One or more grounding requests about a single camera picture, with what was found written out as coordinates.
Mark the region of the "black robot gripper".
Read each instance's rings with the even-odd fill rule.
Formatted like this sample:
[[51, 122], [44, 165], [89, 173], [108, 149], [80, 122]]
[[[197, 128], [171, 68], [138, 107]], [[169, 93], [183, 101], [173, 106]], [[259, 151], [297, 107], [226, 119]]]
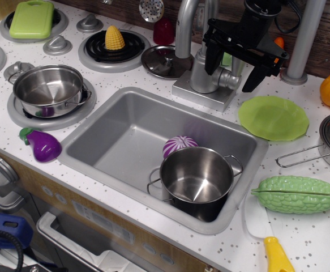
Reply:
[[208, 75], [219, 67], [224, 53], [254, 67], [242, 92], [252, 92], [265, 77], [277, 76], [282, 63], [289, 58], [289, 54], [269, 36], [268, 27], [259, 22], [210, 19], [203, 41], [207, 47], [205, 71]]

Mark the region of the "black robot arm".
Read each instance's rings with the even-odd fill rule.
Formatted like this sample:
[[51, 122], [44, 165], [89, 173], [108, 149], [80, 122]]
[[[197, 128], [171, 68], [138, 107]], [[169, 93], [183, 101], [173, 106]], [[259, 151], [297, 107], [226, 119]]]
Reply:
[[207, 47], [205, 71], [213, 75], [222, 55], [231, 56], [253, 65], [243, 86], [252, 92], [265, 77], [277, 76], [289, 55], [269, 36], [268, 29], [281, 11], [279, 1], [244, 1], [245, 10], [239, 22], [220, 19], [208, 20], [208, 31], [203, 41]]

